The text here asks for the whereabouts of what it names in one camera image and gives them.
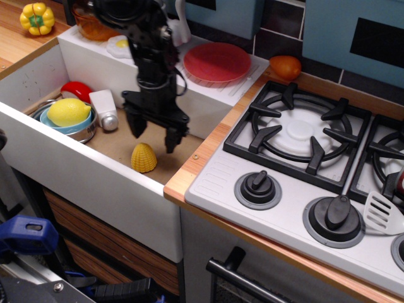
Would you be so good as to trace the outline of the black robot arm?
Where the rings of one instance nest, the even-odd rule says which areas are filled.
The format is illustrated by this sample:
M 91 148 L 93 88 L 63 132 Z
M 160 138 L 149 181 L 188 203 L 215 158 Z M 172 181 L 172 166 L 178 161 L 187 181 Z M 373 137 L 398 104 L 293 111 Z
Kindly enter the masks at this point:
M 176 104 L 179 52 L 163 9 L 156 1 L 94 1 L 93 12 L 127 38 L 138 68 L 139 91 L 121 93 L 132 134 L 139 138 L 148 122 L 159 125 L 166 130 L 166 152 L 172 153 L 188 133 L 189 116 Z

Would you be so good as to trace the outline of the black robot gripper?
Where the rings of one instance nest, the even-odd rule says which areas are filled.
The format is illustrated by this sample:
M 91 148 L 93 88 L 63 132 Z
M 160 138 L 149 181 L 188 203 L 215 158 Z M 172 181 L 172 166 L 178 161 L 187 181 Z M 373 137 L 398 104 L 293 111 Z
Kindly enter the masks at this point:
M 166 128 L 165 147 L 167 153 L 173 153 L 189 128 L 189 116 L 176 104 L 172 93 L 123 91 L 124 111 L 132 134 L 139 138 L 152 122 Z

